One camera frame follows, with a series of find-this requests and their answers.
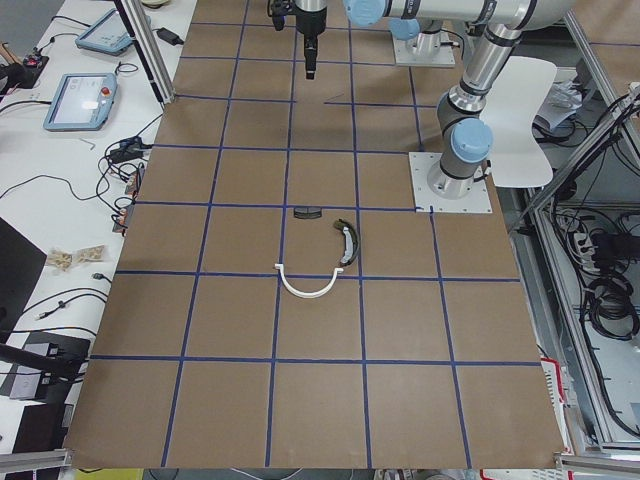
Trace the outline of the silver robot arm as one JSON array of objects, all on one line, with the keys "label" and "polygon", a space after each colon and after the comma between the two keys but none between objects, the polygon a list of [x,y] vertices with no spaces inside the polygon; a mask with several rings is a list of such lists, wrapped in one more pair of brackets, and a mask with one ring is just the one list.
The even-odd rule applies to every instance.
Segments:
[{"label": "silver robot arm", "polygon": [[540,187],[552,179],[551,166],[531,133],[532,121],[556,73],[547,61],[514,57],[523,32],[560,20],[571,1],[347,1],[349,21],[371,26],[390,22],[452,20],[481,25],[458,84],[439,108],[443,133],[460,118],[480,117],[492,129],[489,154],[493,182],[500,187]]},{"label": "silver robot arm", "polygon": [[442,20],[391,18],[388,26],[393,38],[403,41],[410,53],[435,55],[439,52]]}]

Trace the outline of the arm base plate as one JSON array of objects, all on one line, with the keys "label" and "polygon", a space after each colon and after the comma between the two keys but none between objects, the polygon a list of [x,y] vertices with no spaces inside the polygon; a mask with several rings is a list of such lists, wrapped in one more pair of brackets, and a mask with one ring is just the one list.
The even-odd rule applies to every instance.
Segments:
[{"label": "arm base plate", "polygon": [[468,179],[445,175],[437,152],[410,152],[415,210],[426,213],[490,214],[491,201],[481,168]]},{"label": "arm base plate", "polygon": [[395,63],[399,66],[453,68],[454,45],[447,33],[419,33],[412,39],[393,36]]}]

